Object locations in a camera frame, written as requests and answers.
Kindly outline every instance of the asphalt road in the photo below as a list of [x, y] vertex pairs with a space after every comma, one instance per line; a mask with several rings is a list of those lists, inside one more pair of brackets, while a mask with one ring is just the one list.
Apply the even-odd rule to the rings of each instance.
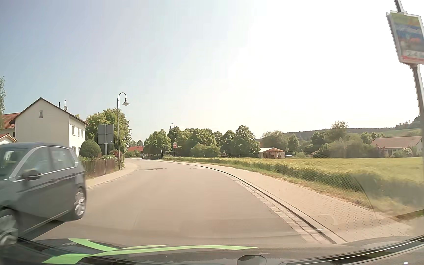
[[224, 173], [155, 160], [135, 163], [140, 170], [88, 190], [83, 219], [46, 225], [34, 239], [84, 238], [127, 246], [305, 243]]

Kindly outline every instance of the car window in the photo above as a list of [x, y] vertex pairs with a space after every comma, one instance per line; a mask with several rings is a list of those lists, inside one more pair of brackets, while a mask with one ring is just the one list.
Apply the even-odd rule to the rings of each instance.
[[44, 174], [51, 171], [49, 150], [47, 147], [42, 147], [34, 151], [30, 157], [24, 162], [18, 176], [24, 172], [35, 169], [38, 173]]
[[70, 151], [62, 147], [50, 147], [53, 167], [55, 170], [74, 167], [74, 158]]

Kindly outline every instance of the curb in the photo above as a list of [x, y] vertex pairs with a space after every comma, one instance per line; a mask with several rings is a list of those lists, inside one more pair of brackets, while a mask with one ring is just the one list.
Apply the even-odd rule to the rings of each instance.
[[[187, 162], [179, 162], [179, 161], [165, 161], [165, 160], [160, 160], [161, 162], [167, 162], [167, 163], [178, 163], [178, 164], [183, 164], [183, 165], [190, 165], [190, 166], [201, 166], [201, 165], [194, 165], [194, 164], [188, 164]], [[315, 219], [313, 219], [312, 217], [308, 216], [307, 214], [305, 214], [304, 212], [302, 212], [301, 210], [295, 208], [294, 206], [290, 205], [289, 203], [279, 199], [277, 196], [274, 196], [274, 194], [270, 193], [267, 190], [264, 190], [254, 184], [249, 183], [248, 181], [245, 181], [231, 173], [228, 173], [226, 171], [222, 171], [220, 169], [216, 169], [216, 168], [212, 168], [212, 167], [208, 167], [208, 166], [201, 166], [201, 167], [205, 167], [205, 168], [209, 168], [209, 169], [213, 169], [225, 174], [228, 174], [234, 178], [239, 179], [240, 181], [242, 181], [243, 183], [246, 183], [247, 185], [250, 185], [251, 187], [255, 188], [256, 190], [262, 192], [263, 194], [265, 194], [266, 196], [268, 196], [269, 198], [271, 198], [273, 201], [279, 203], [282, 207], [286, 208], [287, 210], [289, 210], [290, 212], [292, 212], [293, 214], [295, 214], [298, 218], [300, 218], [302, 221], [304, 221], [306, 224], [308, 224], [310, 227], [312, 227], [313, 229], [315, 229], [316, 231], [318, 231], [323, 237], [325, 237], [328, 241], [332, 242], [333, 244], [345, 244], [347, 243], [346, 240], [344, 240], [342, 237], [338, 236], [335, 232], [331, 231], [330, 229], [328, 229], [326, 226], [322, 225], [321, 223], [317, 222]]]

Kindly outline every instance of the brick paved sidewalk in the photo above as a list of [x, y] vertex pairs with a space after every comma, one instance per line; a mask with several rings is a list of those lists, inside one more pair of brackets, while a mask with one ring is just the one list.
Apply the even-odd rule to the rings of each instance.
[[380, 213], [283, 180], [227, 166], [183, 163], [230, 173], [297, 208], [307, 215], [305, 218], [311, 218], [313, 222], [317, 221], [346, 242], [413, 235], [413, 229], [407, 223], [394, 221]]

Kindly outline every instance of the lamp post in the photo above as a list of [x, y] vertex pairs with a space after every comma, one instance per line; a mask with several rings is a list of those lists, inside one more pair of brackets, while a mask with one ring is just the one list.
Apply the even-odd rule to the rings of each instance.
[[130, 103], [127, 102], [127, 94], [125, 94], [124, 92], [119, 93], [119, 96], [117, 97], [117, 144], [119, 145], [119, 169], [121, 169], [121, 135], [120, 135], [120, 129], [119, 129], [119, 106], [120, 106], [120, 100], [121, 100], [121, 94], [125, 95], [125, 100], [124, 103], [122, 103], [122, 105], [126, 106], [129, 105]]
[[[173, 124], [173, 134], [174, 134], [174, 140], [173, 140], [173, 144], [176, 142], [176, 131], [174, 130], [176, 128], [176, 125]], [[176, 148], [174, 148], [174, 158], [176, 158]]]

